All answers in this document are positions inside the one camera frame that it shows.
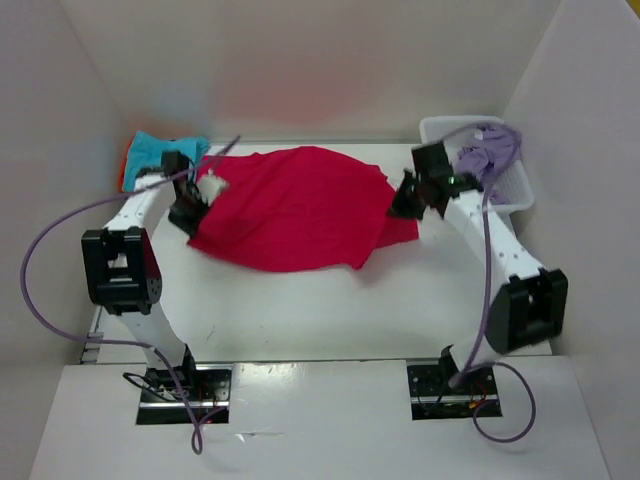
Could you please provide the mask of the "magenta t shirt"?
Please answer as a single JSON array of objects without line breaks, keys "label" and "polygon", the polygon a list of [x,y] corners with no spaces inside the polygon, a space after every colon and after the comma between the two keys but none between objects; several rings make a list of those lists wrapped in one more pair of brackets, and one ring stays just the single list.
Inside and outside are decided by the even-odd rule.
[{"label": "magenta t shirt", "polygon": [[363,267],[376,249],[418,239],[416,221],[389,216],[394,190],[376,165],[320,147],[228,156],[227,188],[189,247],[255,270]]}]

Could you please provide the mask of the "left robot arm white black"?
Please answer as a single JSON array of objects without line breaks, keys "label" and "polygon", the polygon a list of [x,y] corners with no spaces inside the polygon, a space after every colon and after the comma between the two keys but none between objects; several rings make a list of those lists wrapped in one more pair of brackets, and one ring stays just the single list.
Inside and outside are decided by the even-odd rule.
[{"label": "left robot arm white black", "polygon": [[174,333],[160,299],[162,274],[151,245],[151,235],[164,217],[193,237],[209,210],[187,170],[189,158],[169,151],[157,168],[144,168],[138,189],[181,173],[183,176],[129,197],[101,229],[81,238],[91,301],[117,317],[134,340],[145,345],[148,374],[154,386],[163,385],[176,399],[192,397],[200,386],[196,362],[188,345]]}]

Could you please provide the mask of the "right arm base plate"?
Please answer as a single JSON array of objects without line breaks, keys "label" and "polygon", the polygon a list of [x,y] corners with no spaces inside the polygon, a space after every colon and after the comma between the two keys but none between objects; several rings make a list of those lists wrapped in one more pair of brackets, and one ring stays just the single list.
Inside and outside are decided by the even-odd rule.
[{"label": "right arm base plate", "polygon": [[479,418],[502,416],[491,368],[472,372],[454,389],[436,359],[408,362],[406,372],[414,421],[467,419],[475,413]]}]

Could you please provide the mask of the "orange t shirt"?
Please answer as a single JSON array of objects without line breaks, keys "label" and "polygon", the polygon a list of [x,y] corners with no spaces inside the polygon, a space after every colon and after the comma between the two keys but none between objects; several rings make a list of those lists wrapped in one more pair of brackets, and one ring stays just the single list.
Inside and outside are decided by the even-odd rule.
[{"label": "orange t shirt", "polygon": [[127,156],[128,156],[128,152],[129,152],[129,149],[131,147],[132,142],[133,142],[133,139],[130,139],[130,141],[127,143],[126,147],[124,148],[122,156],[121,156],[121,160],[120,160],[120,164],[119,164],[119,168],[118,168],[118,173],[117,173],[117,177],[116,177],[116,187],[117,187],[117,191],[119,193],[122,193],[124,191]]}]

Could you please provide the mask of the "cyan t shirt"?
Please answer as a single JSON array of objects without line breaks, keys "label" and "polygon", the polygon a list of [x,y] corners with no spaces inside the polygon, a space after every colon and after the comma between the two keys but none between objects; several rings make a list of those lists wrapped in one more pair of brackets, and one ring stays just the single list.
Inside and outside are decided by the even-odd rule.
[{"label": "cyan t shirt", "polygon": [[209,150],[210,142],[204,137],[183,137],[162,140],[146,132],[137,131],[128,152],[125,171],[124,191],[135,189],[136,175],[142,167],[160,165],[161,154],[178,150],[197,163]]}]

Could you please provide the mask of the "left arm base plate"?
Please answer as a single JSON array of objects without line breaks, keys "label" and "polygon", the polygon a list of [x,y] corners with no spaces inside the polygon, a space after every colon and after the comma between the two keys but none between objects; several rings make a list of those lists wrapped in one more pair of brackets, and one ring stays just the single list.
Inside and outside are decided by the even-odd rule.
[{"label": "left arm base plate", "polygon": [[[226,424],[229,420],[233,366],[231,364],[197,364],[195,383],[183,385],[196,420],[201,424]],[[155,378],[150,370],[144,374],[125,372],[123,378],[140,390],[137,425],[189,424],[190,418],[178,389],[170,377]]]}]

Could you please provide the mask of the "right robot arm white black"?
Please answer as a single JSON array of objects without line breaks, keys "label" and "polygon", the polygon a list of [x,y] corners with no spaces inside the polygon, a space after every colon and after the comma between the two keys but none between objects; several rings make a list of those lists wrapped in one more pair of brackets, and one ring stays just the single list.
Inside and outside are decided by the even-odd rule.
[{"label": "right robot arm white black", "polygon": [[442,142],[413,148],[412,159],[390,215],[420,220],[428,210],[437,212],[485,268],[477,334],[441,354],[440,385],[459,393],[473,381],[473,370],[561,334],[569,282],[562,270],[546,268],[521,245],[491,205],[491,189],[455,172]]}]

